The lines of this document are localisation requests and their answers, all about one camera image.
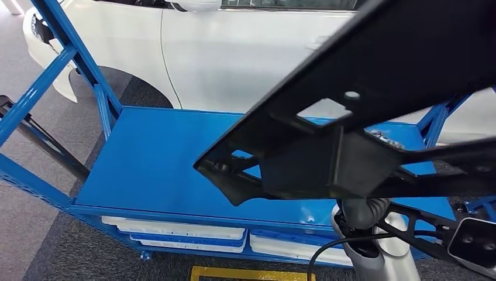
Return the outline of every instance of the car window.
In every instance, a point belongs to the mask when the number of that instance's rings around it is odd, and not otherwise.
[[[354,11],[365,0],[222,0],[222,8]]]

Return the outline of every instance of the floor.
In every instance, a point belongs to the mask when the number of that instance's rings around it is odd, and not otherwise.
[[[21,31],[21,17],[0,9],[0,89],[14,101],[40,73],[29,57]],[[153,89],[123,73],[104,74],[124,104],[167,107]],[[32,114],[62,145],[91,167],[103,137],[92,93],[75,74],[75,104],[52,88]],[[79,182],[63,168],[14,133],[0,152],[68,194],[75,194]],[[192,265],[239,269],[303,272],[304,265],[251,262],[170,253],[154,254],[149,262],[112,239],[74,221],[9,185],[0,183],[0,280],[53,279],[151,279],[187,280]],[[446,262],[418,262],[423,280],[485,280]],[[318,280],[354,280],[350,269],[317,268]]]
[[[42,68],[27,52],[21,16],[11,16],[0,9],[0,94],[16,101],[40,74]],[[116,92],[122,93],[130,77],[107,71]],[[53,88],[45,93],[33,117],[76,158],[88,158],[101,133],[93,93],[79,77],[79,103],[63,98]],[[22,135],[14,132],[0,152],[28,168],[45,181],[68,193],[75,177],[38,150]],[[40,248],[57,210],[26,193],[0,183],[0,279],[20,280]]]

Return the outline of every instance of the yellow floor marking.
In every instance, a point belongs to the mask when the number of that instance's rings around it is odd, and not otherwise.
[[[196,265],[193,266],[193,268],[191,269],[190,281],[199,281],[200,276],[245,280],[306,281],[306,273],[301,272],[210,268],[207,266]],[[312,280],[315,281],[315,274],[312,274]]]

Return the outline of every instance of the gray flexible hose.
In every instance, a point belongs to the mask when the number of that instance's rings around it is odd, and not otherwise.
[[[383,217],[390,203],[390,198],[343,199],[341,210],[348,226],[368,229]]]

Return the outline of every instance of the white storage bin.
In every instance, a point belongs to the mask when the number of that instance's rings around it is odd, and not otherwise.
[[[310,261],[312,255],[320,248],[320,246],[281,241],[253,234],[250,234],[250,246],[255,253],[305,259],[308,261]],[[343,266],[353,266],[352,261],[345,254],[345,250],[336,248],[329,248],[323,251],[317,258],[317,261]]]
[[[104,224],[116,225],[121,232],[163,234],[189,237],[240,240],[244,228],[213,227],[211,225],[182,224],[177,222],[133,220],[130,218],[102,216]]]
[[[228,240],[215,238],[183,237],[171,235],[130,234],[131,240],[139,241],[146,246],[180,248],[190,250],[241,253],[246,245],[247,231],[242,239]]]

